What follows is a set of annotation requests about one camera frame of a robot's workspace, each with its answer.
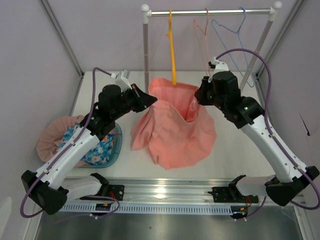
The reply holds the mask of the blue wire hanger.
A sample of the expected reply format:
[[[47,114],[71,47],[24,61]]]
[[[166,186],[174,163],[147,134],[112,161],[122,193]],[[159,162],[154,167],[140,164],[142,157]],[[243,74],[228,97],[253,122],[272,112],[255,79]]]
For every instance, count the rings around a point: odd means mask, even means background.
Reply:
[[[223,25],[214,17],[211,19],[213,31],[224,47],[225,52],[231,49],[244,49],[244,45],[241,41],[241,30],[247,15],[245,8],[240,7],[239,9],[241,10],[240,16],[231,17],[231,23],[228,23],[227,25]],[[239,72],[240,75],[244,77],[246,70],[249,69],[247,52],[231,52],[228,56],[233,64],[232,70]]]

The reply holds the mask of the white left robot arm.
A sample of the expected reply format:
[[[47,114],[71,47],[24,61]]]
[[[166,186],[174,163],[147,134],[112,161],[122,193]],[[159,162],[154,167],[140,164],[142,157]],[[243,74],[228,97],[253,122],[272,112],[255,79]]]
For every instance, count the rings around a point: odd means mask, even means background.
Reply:
[[[131,111],[142,112],[156,101],[156,97],[143,92],[135,84],[126,90],[115,84],[106,85],[63,148],[35,172],[26,170],[22,174],[26,194],[20,205],[21,216],[29,217],[24,212],[27,199],[48,215],[57,213],[67,201],[81,198],[118,202],[108,195],[109,181],[98,173],[78,180],[66,181],[65,178],[81,158],[115,128],[116,120]]]

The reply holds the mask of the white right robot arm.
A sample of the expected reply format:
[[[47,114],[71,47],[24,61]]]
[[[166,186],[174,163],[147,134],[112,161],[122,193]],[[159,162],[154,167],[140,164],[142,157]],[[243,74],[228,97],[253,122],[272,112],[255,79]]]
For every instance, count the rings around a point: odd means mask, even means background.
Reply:
[[[300,161],[276,136],[260,104],[252,97],[241,95],[238,79],[232,72],[204,76],[194,96],[202,106],[215,106],[247,135],[274,171],[270,176],[236,177],[228,185],[232,201],[239,202],[246,196],[264,196],[284,207],[320,175],[316,166]]]

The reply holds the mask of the salmon pink skirt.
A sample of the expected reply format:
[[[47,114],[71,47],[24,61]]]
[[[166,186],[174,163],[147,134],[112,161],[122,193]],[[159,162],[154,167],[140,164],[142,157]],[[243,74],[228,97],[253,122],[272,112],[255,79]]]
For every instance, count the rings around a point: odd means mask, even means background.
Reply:
[[[215,123],[194,94],[198,87],[157,77],[148,87],[157,98],[131,131],[131,149],[146,149],[155,165],[177,169],[207,158],[217,139]]]

